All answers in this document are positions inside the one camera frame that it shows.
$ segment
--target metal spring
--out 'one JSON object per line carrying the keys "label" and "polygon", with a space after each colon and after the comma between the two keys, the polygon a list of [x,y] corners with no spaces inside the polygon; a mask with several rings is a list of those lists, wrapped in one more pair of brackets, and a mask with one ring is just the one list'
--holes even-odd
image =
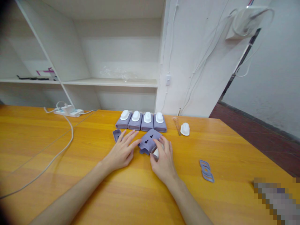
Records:
{"label": "metal spring", "polygon": [[173,120],[174,120],[176,129],[177,129],[177,131],[178,131],[178,134],[179,134],[179,136],[180,136],[181,133],[180,133],[180,129],[179,129],[179,121],[178,121],[178,118],[177,118],[177,117],[174,117]]}

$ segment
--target finger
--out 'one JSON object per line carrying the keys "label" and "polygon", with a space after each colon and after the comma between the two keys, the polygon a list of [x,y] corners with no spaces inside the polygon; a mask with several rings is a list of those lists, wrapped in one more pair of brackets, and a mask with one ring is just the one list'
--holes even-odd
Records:
{"label": "finger", "polygon": [[137,139],[128,146],[129,150],[133,150],[139,143],[141,143],[142,139]]}
{"label": "finger", "polygon": [[170,153],[171,153],[171,156],[173,157],[173,147],[172,147],[172,143],[170,142]]}
{"label": "finger", "polygon": [[122,140],[122,143],[125,143],[125,141],[135,132],[135,130],[130,131]]}
{"label": "finger", "polygon": [[133,159],[133,151],[131,151],[130,155],[125,160],[124,166],[128,166],[128,164],[131,162],[132,159]]}
{"label": "finger", "polygon": [[163,150],[162,144],[156,139],[153,139],[153,141],[155,142],[155,144],[157,146],[159,156],[163,155],[165,152]]}
{"label": "finger", "polygon": [[160,136],[160,138],[163,140],[164,149],[169,149],[169,141],[164,136]]}
{"label": "finger", "polygon": [[126,133],[126,131],[127,131],[127,130],[124,130],[124,131],[121,133],[121,135],[120,135],[119,138],[118,138],[117,143],[120,143],[120,142],[122,141],[122,138],[123,138],[124,134]]}
{"label": "finger", "polygon": [[128,146],[131,143],[131,141],[135,138],[135,136],[137,136],[137,135],[138,135],[138,131],[131,134],[128,137],[128,139],[125,141],[125,146]]}
{"label": "finger", "polygon": [[163,145],[163,140],[161,138],[159,139],[159,142]]}
{"label": "finger", "polygon": [[154,155],[152,153],[150,153],[150,163],[151,163],[152,169],[157,164],[157,162],[155,161]]}

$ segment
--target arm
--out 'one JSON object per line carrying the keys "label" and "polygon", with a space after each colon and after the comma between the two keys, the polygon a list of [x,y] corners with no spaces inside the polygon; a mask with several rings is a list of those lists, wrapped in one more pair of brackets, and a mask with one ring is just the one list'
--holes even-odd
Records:
{"label": "arm", "polygon": [[122,132],[118,142],[109,154],[91,172],[46,208],[30,225],[70,224],[80,208],[107,175],[114,170],[126,167],[132,160],[133,149],[141,140],[136,140],[129,145],[138,132],[133,130],[123,138],[125,132],[126,130]]}
{"label": "arm", "polygon": [[185,183],[179,178],[173,162],[173,148],[171,142],[163,136],[161,136],[159,141],[154,141],[158,148],[159,159],[156,162],[154,156],[152,154],[150,155],[152,170],[169,189],[185,223],[187,225],[213,224],[191,195]]}

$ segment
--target white plastic cap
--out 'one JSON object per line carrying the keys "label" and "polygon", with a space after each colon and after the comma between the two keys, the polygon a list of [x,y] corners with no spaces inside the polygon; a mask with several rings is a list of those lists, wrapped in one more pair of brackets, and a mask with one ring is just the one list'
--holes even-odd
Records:
{"label": "white plastic cap", "polygon": [[155,155],[157,158],[159,158],[158,149],[156,149],[156,150],[153,152],[153,155]]}
{"label": "white plastic cap", "polygon": [[183,125],[181,125],[180,132],[184,136],[189,136],[190,135],[190,126],[188,125],[188,123],[183,123]]}
{"label": "white plastic cap", "polygon": [[134,122],[139,121],[140,116],[141,116],[141,114],[139,111],[134,111],[134,113],[132,115],[132,121],[134,121]]}
{"label": "white plastic cap", "polygon": [[129,111],[128,111],[127,109],[125,109],[125,110],[122,112],[120,119],[121,119],[121,120],[127,120],[128,117],[129,117],[129,114],[130,114]]}
{"label": "white plastic cap", "polygon": [[144,116],[144,122],[145,123],[150,123],[152,121],[152,116],[150,112],[146,112]]}
{"label": "white plastic cap", "polygon": [[157,123],[163,123],[163,115],[161,112],[158,112],[155,116]]}

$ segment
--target white plastic part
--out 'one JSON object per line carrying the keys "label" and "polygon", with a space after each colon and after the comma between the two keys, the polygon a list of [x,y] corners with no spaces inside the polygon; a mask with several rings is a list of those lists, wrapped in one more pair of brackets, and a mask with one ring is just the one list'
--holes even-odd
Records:
{"label": "white plastic part", "polygon": [[245,39],[254,36],[257,28],[263,20],[265,13],[257,16],[255,19],[251,19],[250,17],[266,8],[267,7],[250,6],[238,11],[234,15],[234,19],[226,36],[226,40]]}
{"label": "white plastic part", "polygon": [[54,114],[64,115],[64,116],[71,116],[71,117],[79,117],[82,113],[84,113],[84,110],[82,110],[82,109],[73,109],[72,112],[66,113],[63,110],[63,107],[61,107],[59,110],[54,111]]}
{"label": "white plastic part", "polygon": [[188,123],[183,123],[183,125],[181,125],[180,132],[184,136],[189,136],[190,135],[190,126],[188,125]]}
{"label": "white plastic part", "polygon": [[163,115],[161,112],[158,112],[155,116],[157,123],[163,123]]}
{"label": "white plastic part", "polygon": [[153,155],[155,155],[157,158],[159,158],[158,149],[156,149],[156,150],[153,152]]}
{"label": "white plastic part", "polygon": [[145,123],[150,123],[152,121],[152,115],[150,112],[146,112],[144,116],[144,122]]}
{"label": "white plastic part", "polygon": [[134,113],[132,115],[132,121],[134,121],[134,122],[139,121],[140,116],[141,116],[141,114],[139,111],[134,111]]}
{"label": "white plastic part", "polygon": [[170,84],[171,84],[171,75],[168,74],[168,75],[167,75],[167,82],[166,82],[166,85],[168,86],[168,85],[170,85]]}
{"label": "white plastic part", "polygon": [[125,109],[125,110],[122,112],[120,119],[121,119],[121,120],[127,120],[128,117],[129,117],[129,114],[130,114],[129,111],[128,111],[127,109]]}

